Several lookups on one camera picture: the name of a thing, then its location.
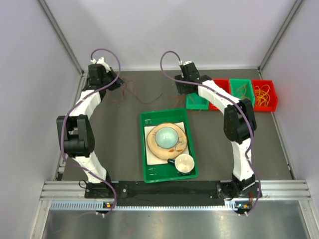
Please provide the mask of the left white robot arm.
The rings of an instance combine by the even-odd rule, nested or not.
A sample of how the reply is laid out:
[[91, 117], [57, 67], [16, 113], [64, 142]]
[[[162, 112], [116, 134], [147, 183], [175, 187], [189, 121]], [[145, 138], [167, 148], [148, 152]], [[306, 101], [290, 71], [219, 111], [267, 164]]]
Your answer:
[[98, 60], [92, 58], [79, 100], [67, 115], [59, 116], [56, 120], [63, 157], [72, 158], [72, 165], [82, 169], [87, 176], [84, 181], [85, 198], [115, 196], [109, 173], [95, 153], [95, 137], [90, 118], [106, 93], [118, 89], [123, 83], [103, 57]]

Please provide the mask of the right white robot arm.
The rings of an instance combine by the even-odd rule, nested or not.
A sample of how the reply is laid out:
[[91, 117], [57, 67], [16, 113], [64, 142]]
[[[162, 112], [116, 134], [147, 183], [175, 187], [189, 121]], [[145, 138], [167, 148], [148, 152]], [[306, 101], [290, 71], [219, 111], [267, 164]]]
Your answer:
[[232, 181], [221, 184], [221, 197], [230, 200], [244, 197], [255, 184], [255, 174], [251, 167], [251, 147], [254, 131], [257, 128], [252, 102], [239, 99], [219, 87], [207, 75], [200, 75], [191, 61], [179, 61], [181, 74], [174, 77], [176, 87], [181, 94], [196, 93], [208, 100], [223, 114], [223, 131], [231, 141], [234, 168]]

